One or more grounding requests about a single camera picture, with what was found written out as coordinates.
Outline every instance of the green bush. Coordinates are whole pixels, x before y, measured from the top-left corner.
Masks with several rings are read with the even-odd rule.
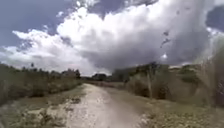
[[[0,105],[22,97],[42,97],[73,89],[81,84],[77,73],[74,74],[73,77],[73,74],[67,76],[63,73],[55,71],[49,73],[41,69],[18,70],[0,64]]]

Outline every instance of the vegetation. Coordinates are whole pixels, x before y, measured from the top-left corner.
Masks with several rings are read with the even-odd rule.
[[[15,69],[0,64],[0,105],[22,97],[42,97],[80,85],[78,70],[62,73],[31,68]]]
[[[123,89],[144,97],[203,106],[224,106],[222,43],[222,39],[218,40],[213,56],[200,64],[170,67],[153,62],[115,70],[107,77],[107,81],[122,82]]]
[[[64,127],[64,119],[55,115],[61,109],[66,112],[67,106],[60,108],[61,104],[71,102],[77,104],[84,95],[83,86],[52,94],[45,97],[32,97],[19,99],[11,104],[0,107],[1,123],[6,128],[59,128]]]

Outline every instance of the shrub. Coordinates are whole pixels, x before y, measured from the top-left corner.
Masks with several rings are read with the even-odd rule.
[[[149,97],[149,87],[147,78],[142,75],[135,75],[131,77],[130,81],[126,83],[126,89],[136,95]]]
[[[37,69],[22,70],[0,64],[0,105],[22,97],[42,97],[80,85],[74,77]]]

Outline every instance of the dirt road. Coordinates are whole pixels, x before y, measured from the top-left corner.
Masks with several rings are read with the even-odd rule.
[[[140,128],[142,119],[130,105],[114,100],[102,88],[85,86],[86,95],[79,104],[68,102],[63,108],[70,111],[55,111],[58,116],[66,116],[66,128]]]

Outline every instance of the blue sky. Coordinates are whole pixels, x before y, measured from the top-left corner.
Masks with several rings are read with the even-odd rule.
[[[150,61],[192,62],[208,47],[207,27],[224,31],[223,3],[0,0],[0,61],[86,75]]]

